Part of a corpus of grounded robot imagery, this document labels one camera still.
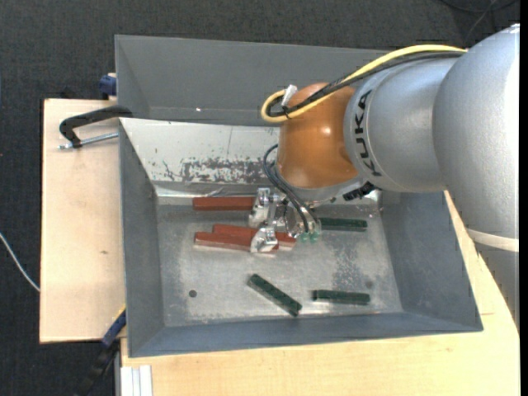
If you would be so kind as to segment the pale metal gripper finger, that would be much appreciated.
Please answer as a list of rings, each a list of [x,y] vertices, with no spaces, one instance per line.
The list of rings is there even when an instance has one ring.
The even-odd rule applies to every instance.
[[[271,226],[260,227],[253,235],[250,242],[252,253],[273,253],[279,249],[276,231]]]
[[[281,202],[280,195],[273,188],[259,187],[248,216],[248,225],[262,227],[275,224]]]

